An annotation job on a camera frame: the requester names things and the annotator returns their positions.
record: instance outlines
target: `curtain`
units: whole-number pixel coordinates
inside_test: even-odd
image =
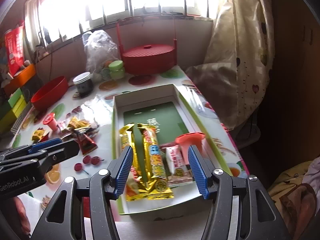
[[[271,0],[208,0],[214,19],[204,63],[185,71],[233,129],[265,94],[274,58]]]

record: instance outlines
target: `round logo on wrapper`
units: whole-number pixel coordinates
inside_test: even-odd
[[[181,168],[177,168],[176,170],[175,170],[175,173],[174,173],[174,175],[175,176],[177,176],[177,177],[179,177],[179,178],[181,178],[181,177],[183,177],[183,169],[181,169]]]
[[[159,179],[156,183],[155,183],[155,188],[158,192],[165,192],[165,190],[167,189],[168,185],[167,182],[164,179]]]

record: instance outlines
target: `orange container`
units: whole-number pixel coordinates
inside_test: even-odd
[[[18,88],[22,87],[36,74],[35,65],[30,64],[24,70],[22,70],[17,76],[15,76],[9,84],[4,87],[4,92],[9,97]]]

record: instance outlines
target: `white lid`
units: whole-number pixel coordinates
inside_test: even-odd
[[[86,81],[90,78],[90,72],[84,72],[78,76],[76,76],[74,79],[73,79],[73,83],[76,85],[76,84],[79,84],[83,81]]]

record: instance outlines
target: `red packet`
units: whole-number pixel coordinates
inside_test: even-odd
[[[9,73],[14,76],[23,65],[22,47],[23,26],[5,34],[5,47],[7,49]]]

